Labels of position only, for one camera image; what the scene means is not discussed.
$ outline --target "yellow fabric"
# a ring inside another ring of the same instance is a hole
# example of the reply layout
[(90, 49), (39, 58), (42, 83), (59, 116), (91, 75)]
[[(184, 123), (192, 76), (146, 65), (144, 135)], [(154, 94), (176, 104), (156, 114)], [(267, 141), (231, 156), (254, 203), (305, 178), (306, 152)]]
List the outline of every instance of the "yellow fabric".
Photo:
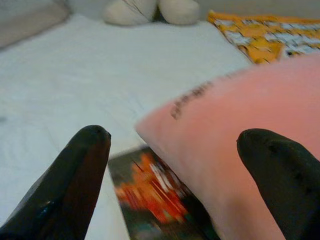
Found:
[(208, 21), (256, 64), (320, 52), (320, 19), (210, 11)]

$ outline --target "white bed sheet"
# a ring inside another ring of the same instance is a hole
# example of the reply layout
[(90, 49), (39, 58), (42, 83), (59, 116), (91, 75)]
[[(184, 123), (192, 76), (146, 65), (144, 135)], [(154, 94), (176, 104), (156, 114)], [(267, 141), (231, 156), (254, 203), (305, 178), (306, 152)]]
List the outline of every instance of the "white bed sheet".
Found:
[[(142, 116), (248, 65), (208, 22), (125, 28), (80, 15), (0, 52), (0, 225), (80, 128), (106, 128), (111, 155), (140, 146)], [(128, 239), (109, 171), (86, 239)]]

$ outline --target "gray pillow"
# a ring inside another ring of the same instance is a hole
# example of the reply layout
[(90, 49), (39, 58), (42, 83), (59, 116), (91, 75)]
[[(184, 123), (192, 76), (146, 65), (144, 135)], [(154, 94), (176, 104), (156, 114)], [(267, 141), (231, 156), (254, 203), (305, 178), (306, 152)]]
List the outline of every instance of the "gray pillow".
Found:
[(0, 0), (0, 49), (68, 18), (65, 0)]

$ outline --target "stuffed animal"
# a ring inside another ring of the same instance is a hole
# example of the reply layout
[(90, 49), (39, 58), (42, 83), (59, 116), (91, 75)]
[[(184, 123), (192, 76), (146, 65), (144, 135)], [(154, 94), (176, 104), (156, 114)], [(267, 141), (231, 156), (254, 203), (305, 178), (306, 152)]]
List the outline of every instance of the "stuffed animal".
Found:
[(103, 19), (122, 26), (146, 24), (153, 20), (157, 6), (170, 24), (191, 25), (199, 19), (199, 4), (194, 0), (114, 0), (106, 6)]

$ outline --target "book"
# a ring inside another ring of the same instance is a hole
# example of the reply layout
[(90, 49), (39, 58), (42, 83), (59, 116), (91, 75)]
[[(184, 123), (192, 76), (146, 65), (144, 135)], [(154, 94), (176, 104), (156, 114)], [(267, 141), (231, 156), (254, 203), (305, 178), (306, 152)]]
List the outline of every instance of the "book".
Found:
[(219, 240), (201, 202), (149, 147), (108, 168), (131, 240)]

